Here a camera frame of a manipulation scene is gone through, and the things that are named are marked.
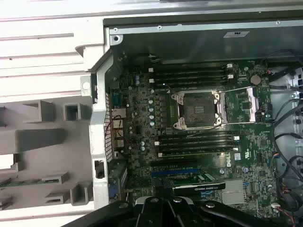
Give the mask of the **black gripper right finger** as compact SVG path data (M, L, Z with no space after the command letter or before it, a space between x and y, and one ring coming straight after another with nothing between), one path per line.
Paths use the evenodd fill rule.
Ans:
M185 198L168 200L171 213L169 221L175 227L272 227L273 222L260 219L216 201L198 204L188 203Z

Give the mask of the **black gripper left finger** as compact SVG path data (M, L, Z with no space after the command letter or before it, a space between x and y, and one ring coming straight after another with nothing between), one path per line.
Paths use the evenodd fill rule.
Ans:
M143 196L132 205L116 201L84 215L65 227L161 227L165 202L161 197Z

